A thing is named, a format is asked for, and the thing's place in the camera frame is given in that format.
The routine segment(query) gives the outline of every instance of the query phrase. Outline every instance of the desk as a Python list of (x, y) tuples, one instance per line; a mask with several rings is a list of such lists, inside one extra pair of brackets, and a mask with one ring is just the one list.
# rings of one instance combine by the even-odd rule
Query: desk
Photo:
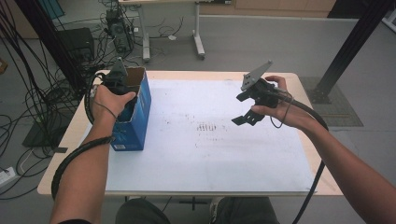
[[(156, 79), (168, 79), (168, 80), (242, 80), (242, 75), (245, 73), (243, 72), (183, 72), (183, 71), (148, 71), (148, 83), (151, 80)], [(306, 97), (304, 92), (303, 86), (301, 85), (299, 79), (294, 74), (272, 74), (267, 73), (267, 76), (270, 75), (278, 75), (282, 76), (286, 79), (288, 84), (288, 89), (290, 93), (295, 97), (296, 100), (310, 105), (309, 101)], [(84, 106), (80, 105), (78, 107), (78, 111), (76, 115), (73, 117), (72, 122), (68, 130), (64, 135), (64, 139), (62, 140), (60, 147), (67, 147), (67, 152), (74, 150), (78, 147), (82, 135), (86, 131), (86, 127), (88, 124), (88, 120), (85, 116)], [(313, 175), (316, 173), (318, 169), (318, 165), (320, 163), (320, 157), (316, 152), (315, 148), (313, 147), (312, 143), (309, 139), (303, 134), (298, 132), (298, 137), (300, 138), (305, 155), (308, 159), (309, 168)], [(39, 186), (38, 192), (41, 194), (50, 194), (50, 183), (55, 173), (56, 168), (60, 164), (60, 162), (65, 158), (65, 154), (55, 154), (52, 158), (52, 161), (47, 169), (46, 173), (44, 174)], [(332, 176), (326, 169), (323, 172), (323, 175), (318, 183), (316, 195), (341, 195), (341, 191), (336, 185), (335, 181), (333, 180)], [(151, 192), (131, 192), (128, 190), (121, 190), (121, 191), (107, 191), (107, 195), (164, 195), (162, 192), (156, 192), (152, 190)], [(182, 192), (180, 190), (175, 191), (168, 191), (166, 195), (185, 195), (185, 196), (220, 196), (220, 195), (263, 195), (262, 192)], [(271, 195), (285, 195), (282, 192), (272, 193)]]
[(201, 59), (205, 58), (204, 46), (199, 35), (199, 9), (200, 0), (119, 0), (121, 5), (133, 5), (139, 15), (140, 27), (143, 33), (143, 61), (147, 63), (150, 60), (149, 53), (149, 34), (146, 31), (145, 24), (145, 11), (151, 10), (151, 14), (164, 15), (164, 12), (169, 10), (169, 16), (175, 17), (177, 14), (177, 8), (180, 6), (192, 6), (192, 14), (195, 16), (195, 28), (192, 31), (194, 37), (195, 46), (197, 48), (198, 56)]

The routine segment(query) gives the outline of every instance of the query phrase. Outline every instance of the forearm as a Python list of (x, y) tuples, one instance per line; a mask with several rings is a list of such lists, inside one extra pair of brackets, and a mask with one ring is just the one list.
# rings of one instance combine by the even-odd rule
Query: forearm
[(396, 188), (316, 121), (300, 129), (315, 145), (346, 199), (368, 223), (396, 222)]
[[(98, 119), (82, 144), (110, 136), (114, 121)], [(100, 221), (106, 187), (109, 144), (94, 147), (70, 162), (61, 179), (51, 223), (81, 218)]]

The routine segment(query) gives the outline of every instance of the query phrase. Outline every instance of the person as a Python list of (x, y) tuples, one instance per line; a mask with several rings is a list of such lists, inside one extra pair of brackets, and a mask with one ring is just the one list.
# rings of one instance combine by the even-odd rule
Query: person
[[(287, 89), (283, 77), (272, 76), (266, 80), (277, 82), (280, 89)], [(133, 93), (118, 96), (106, 87), (99, 86), (92, 107), (94, 123), (83, 143), (111, 135), (116, 121), (115, 115), (118, 115), (124, 105), (133, 98)], [(396, 223), (396, 188), (350, 152), (306, 112), (285, 102), (280, 102), (276, 108), (253, 105), (251, 109), (258, 114), (283, 120), (286, 125), (304, 132), (313, 142), (346, 199), (365, 222)], [(100, 223), (108, 151), (108, 144), (95, 147), (82, 153), (69, 164), (55, 198), (50, 223)], [(235, 218), (233, 209), (227, 210), (229, 204), (246, 205), (252, 208), (252, 212), (260, 210), (258, 204), (264, 204), (266, 211), (261, 214), (269, 216), (268, 223), (277, 223), (274, 210), (267, 198), (262, 198), (257, 203), (251, 203), (249, 200), (244, 202), (243, 198), (225, 198), (219, 202), (218, 218), (214, 223), (229, 223), (230, 218)], [(127, 217), (136, 211), (140, 219), (130, 219), (129, 221), (135, 221), (132, 223), (170, 223), (158, 208), (145, 200), (130, 200), (125, 203), (117, 214), (116, 223), (128, 221)], [(156, 216), (155, 220), (145, 222), (145, 217), (152, 218), (152, 214)], [(239, 220), (237, 223), (253, 221)]]

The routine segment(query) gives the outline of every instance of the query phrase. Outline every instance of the shoe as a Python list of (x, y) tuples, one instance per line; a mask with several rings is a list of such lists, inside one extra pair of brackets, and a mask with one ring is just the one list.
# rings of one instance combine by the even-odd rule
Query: shoe
[(216, 197), (212, 199), (212, 202), (210, 203), (209, 206), (209, 212), (210, 212), (210, 222), (209, 224), (213, 224), (216, 221), (216, 218), (218, 216), (218, 206), (220, 201), (223, 199), (224, 197)]

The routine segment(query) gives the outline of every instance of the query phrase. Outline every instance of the hand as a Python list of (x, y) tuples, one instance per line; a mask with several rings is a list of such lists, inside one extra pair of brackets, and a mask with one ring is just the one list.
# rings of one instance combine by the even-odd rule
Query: hand
[(92, 104), (94, 119), (110, 119), (116, 121), (117, 116), (122, 112), (126, 103), (134, 99), (135, 96), (136, 93), (132, 91), (124, 95), (116, 95), (106, 86), (99, 85)]
[[(287, 90), (286, 80), (283, 77), (270, 76), (265, 78), (267, 81), (277, 82), (280, 89)], [(270, 108), (264, 105), (253, 105), (251, 110), (261, 115), (268, 115), (290, 126), (302, 129), (309, 120), (314, 120), (308, 113), (295, 105), (290, 105), (286, 102), (280, 102), (276, 108)]]

